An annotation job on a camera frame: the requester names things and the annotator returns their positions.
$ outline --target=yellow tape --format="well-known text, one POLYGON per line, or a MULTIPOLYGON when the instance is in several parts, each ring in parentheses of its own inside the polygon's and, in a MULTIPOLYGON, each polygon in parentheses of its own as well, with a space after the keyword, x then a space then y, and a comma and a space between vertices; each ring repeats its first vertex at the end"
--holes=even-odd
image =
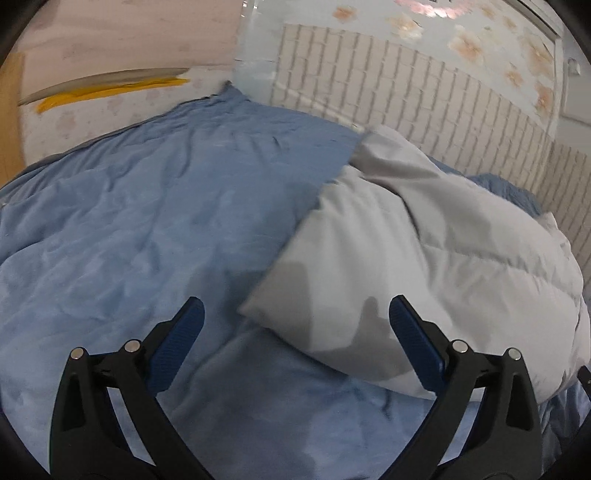
POLYGON ((51 108, 68 103, 82 102, 83 100, 92 100, 96 98, 105 98, 120 93, 136 92, 138 90, 147 90, 150 88, 174 87, 183 85, 189 80, 176 77, 161 79, 143 80, 136 83, 125 83, 118 85, 97 85, 93 87, 84 87, 71 92, 57 93, 43 100, 37 105, 37 113, 43 113, 51 108))

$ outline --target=metal screw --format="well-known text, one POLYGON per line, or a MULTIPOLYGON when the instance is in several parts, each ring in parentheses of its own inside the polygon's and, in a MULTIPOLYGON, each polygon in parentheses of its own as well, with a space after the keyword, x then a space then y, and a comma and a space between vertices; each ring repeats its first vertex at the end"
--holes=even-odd
POLYGON ((70 357, 72 360, 79 360, 84 356, 84 349, 82 347, 77 346, 70 352, 70 357))
POLYGON ((457 353, 466 353, 468 351, 468 344, 464 340, 454 340, 452 348, 457 353))
POLYGON ((139 340, 130 340, 125 344, 124 348, 126 352, 134 353, 137 352, 141 346, 142 344, 139 342, 139 340))
POLYGON ((509 357, 513 360, 519 360, 521 358, 521 352, 517 348, 509 348, 509 357))

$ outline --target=wallpaper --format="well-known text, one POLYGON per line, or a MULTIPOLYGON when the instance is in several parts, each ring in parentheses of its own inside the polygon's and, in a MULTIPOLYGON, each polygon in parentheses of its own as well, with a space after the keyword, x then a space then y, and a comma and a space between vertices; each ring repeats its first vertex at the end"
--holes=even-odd
POLYGON ((477 78, 543 128, 553 115, 554 43, 502 0, 294 0, 286 22, 411 47, 477 78))

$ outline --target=blue blanket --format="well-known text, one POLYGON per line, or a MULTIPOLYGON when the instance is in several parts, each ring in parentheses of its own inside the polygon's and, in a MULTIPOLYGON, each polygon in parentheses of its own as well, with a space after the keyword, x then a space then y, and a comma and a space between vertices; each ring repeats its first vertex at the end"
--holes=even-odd
MULTIPOLYGON (((43 465, 69 351, 143 338, 193 295, 206 323, 158 400, 215 477, 380 476, 431 402, 338 373, 236 312, 358 139, 228 87, 0 190, 0 398, 43 465)), ((459 453, 476 409, 446 458, 459 453)))

